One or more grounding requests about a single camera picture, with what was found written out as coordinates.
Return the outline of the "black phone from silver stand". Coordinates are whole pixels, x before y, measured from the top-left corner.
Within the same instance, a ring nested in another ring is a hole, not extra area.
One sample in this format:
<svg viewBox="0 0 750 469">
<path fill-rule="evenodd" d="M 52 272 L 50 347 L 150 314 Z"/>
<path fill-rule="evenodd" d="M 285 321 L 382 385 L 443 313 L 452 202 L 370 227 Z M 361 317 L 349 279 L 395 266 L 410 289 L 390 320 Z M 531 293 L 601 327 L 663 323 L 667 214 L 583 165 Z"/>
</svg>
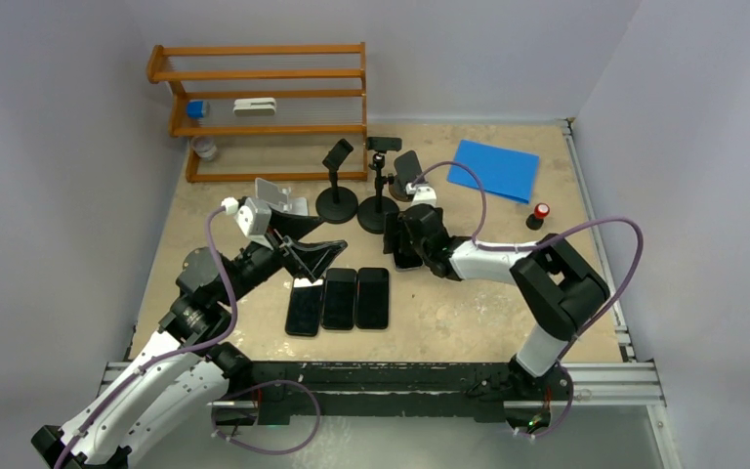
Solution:
<svg viewBox="0 0 750 469">
<path fill-rule="evenodd" d="M 315 337 L 319 330 L 324 280 L 293 281 L 284 331 L 290 336 Z"/>
</svg>

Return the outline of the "black tall round-base stand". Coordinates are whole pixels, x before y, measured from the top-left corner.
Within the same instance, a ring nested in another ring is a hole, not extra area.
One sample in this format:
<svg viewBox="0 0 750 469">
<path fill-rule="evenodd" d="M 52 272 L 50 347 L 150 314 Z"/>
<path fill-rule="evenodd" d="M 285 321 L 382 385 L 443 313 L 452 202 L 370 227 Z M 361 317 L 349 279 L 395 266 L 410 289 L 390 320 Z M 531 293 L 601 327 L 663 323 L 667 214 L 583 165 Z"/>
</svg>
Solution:
<svg viewBox="0 0 750 469">
<path fill-rule="evenodd" d="M 397 204 L 388 196 L 384 197 L 384 188 L 394 177 L 383 173 L 386 165 L 386 154 L 402 148 L 402 139 L 397 137 L 368 137 L 366 147 L 373 152 L 368 167 L 375 172 L 375 194 L 367 197 L 357 208 L 356 218 L 359 225 L 368 233 L 380 235 L 385 230 L 385 215 L 398 211 Z"/>
</svg>

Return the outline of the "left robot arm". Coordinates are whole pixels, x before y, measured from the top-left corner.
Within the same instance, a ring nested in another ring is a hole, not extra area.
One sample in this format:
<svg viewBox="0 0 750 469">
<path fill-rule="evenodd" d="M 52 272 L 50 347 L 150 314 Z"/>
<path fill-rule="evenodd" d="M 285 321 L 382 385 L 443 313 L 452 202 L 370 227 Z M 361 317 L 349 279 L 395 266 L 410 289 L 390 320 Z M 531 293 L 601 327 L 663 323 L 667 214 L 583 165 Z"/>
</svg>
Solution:
<svg viewBox="0 0 750 469">
<path fill-rule="evenodd" d="M 211 228 L 204 229 L 206 246 L 186 257 L 179 296 L 143 349 L 77 415 L 33 435 L 49 467 L 133 468 L 208 403 L 246 396 L 253 363 L 228 340 L 239 299 L 281 270 L 317 280 L 348 246 L 343 240 L 304 243 L 321 218 L 281 213 L 252 198 L 229 197 L 206 221 L 221 214 L 236 221 L 248 245 L 229 259 Z"/>
</svg>

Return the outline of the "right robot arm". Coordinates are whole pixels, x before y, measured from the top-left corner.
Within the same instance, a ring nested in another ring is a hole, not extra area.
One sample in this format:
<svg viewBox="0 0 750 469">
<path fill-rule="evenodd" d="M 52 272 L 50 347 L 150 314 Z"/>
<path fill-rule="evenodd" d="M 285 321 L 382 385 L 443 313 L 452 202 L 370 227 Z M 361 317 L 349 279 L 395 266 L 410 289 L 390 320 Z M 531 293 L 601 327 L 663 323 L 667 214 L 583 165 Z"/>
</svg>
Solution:
<svg viewBox="0 0 750 469">
<path fill-rule="evenodd" d="M 526 243 L 480 243 L 450 234 L 442 209 L 429 204 L 386 214 L 384 251 L 401 268 L 426 267 L 449 280 L 518 288 L 535 320 L 509 372 L 512 390 L 524 398 L 546 387 L 562 351 L 610 296 L 604 279 L 557 234 Z"/>
</svg>

